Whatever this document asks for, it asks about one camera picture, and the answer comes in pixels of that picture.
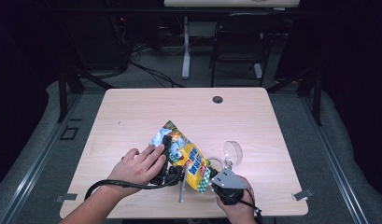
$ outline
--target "gray carpet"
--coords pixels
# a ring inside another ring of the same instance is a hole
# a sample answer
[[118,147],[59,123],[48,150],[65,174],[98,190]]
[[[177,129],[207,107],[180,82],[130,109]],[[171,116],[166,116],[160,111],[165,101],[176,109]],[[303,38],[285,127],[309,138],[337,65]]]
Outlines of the gray carpet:
[[[210,81],[208,48],[194,47],[191,53],[191,78],[189,80],[182,80],[180,77],[182,53],[172,55],[164,51],[146,50],[141,53],[139,63],[165,73],[175,82],[186,87],[208,87]],[[273,85],[274,67],[278,59],[279,53],[272,56],[265,87]],[[90,81],[83,81],[87,90],[81,96],[74,96],[70,93],[70,99],[73,99],[73,102],[78,101],[78,104],[74,106],[64,124],[64,127],[78,129],[78,132],[73,140],[60,140],[63,127],[59,129],[61,131],[51,146],[51,154],[47,157],[42,172],[36,177],[35,185],[29,195],[26,195],[24,204],[19,206],[18,213],[15,213],[14,217],[10,219],[13,223],[55,223],[60,220],[59,211],[62,204],[55,202],[56,197],[66,194],[68,190],[104,95],[104,91],[100,87]],[[132,65],[120,76],[106,78],[105,81],[119,88],[162,87],[152,76]],[[48,87],[50,103],[44,118],[0,186],[0,220],[6,213],[10,200],[29,167],[46,147],[50,135],[58,130],[56,124],[56,120],[59,118],[57,89],[57,83]],[[288,87],[280,93],[272,93],[270,98],[301,186],[303,189],[311,188],[315,192],[315,195],[307,201],[309,206],[307,215],[278,217],[276,223],[354,223],[324,156],[323,146],[313,128],[313,120],[307,116],[309,111],[304,107],[304,99],[298,98],[292,87]],[[362,172],[353,161],[346,129],[335,112],[330,98],[325,94],[321,112],[324,132],[327,134],[351,186],[359,197],[361,208],[370,223],[382,223],[382,197],[368,185]],[[106,223],[121,223],[121,220],[107,220]],[[274,219],[266,217],[265,223],[274,223]]]

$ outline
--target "colorful chip bag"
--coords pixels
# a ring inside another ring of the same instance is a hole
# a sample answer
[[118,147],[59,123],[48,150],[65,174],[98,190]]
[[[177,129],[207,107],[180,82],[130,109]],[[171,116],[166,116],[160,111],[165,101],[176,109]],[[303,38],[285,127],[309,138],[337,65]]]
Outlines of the colorful chip bag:
[[210,161],[207,160],[202,152],[193,144],[185,135],[179,131],[176,125],[171,121],[159,130],[152,138],[150,144],[158,146],[162,143],[163,137],[170,135],[172,137],[172,145],[170,147],[170,156],[168,158],[172,165],[180,165],[186,167],[188,165],[187,183],[193,188],[204,193],[208,186],[210,170],[207,166]]

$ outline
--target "desk leg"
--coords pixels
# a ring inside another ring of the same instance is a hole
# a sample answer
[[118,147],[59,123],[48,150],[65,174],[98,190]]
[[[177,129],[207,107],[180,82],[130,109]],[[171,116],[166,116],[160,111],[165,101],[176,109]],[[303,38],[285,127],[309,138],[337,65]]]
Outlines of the desk leg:
[[182,78],[190,78],[190,67],[191,67],[191,53],[190,53],[190,34],[188,30],[188,17],[184,18],[184,63],[182,65]]

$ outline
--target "black chair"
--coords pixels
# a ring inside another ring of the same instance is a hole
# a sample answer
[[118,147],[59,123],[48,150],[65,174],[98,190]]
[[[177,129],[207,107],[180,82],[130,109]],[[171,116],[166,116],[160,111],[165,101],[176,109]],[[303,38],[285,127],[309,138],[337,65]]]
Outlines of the black chair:
[[269,60],[270,48],[280,29],[281,19],[270,13],[233,13],[223,17],[216,26],[214,48],[210,61],[211,87],[216,77],[216,62],[262,63],[262,77]]

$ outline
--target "right hand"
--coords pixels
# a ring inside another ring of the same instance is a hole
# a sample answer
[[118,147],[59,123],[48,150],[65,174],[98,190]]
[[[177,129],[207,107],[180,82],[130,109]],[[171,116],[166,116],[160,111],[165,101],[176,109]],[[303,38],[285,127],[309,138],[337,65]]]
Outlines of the right hand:
[[[254,198],[254,190],[252,189],[251,185],[248,183],[248,181],[243,177],[240,176],[240,179],[242,179],[247,184],[247,189],[249,192],[251,192],[252,197]],[[218,206],[225,212],[226,216],[228,217],[229,221],[231,221],[232,224],[242,223],[242,224],[249,224],[249,223],[256,223],[254,218],[254,209],[248,205],[245,205],[243,203],[236,203],[233,205],[225,205],[223,204],[222,200],[218,195],[217,197],[217,204]],[[245,190],[244,196],[241,199],[242,201],[246,203],[254,204],[252,201],[251,196],[249,193]]]

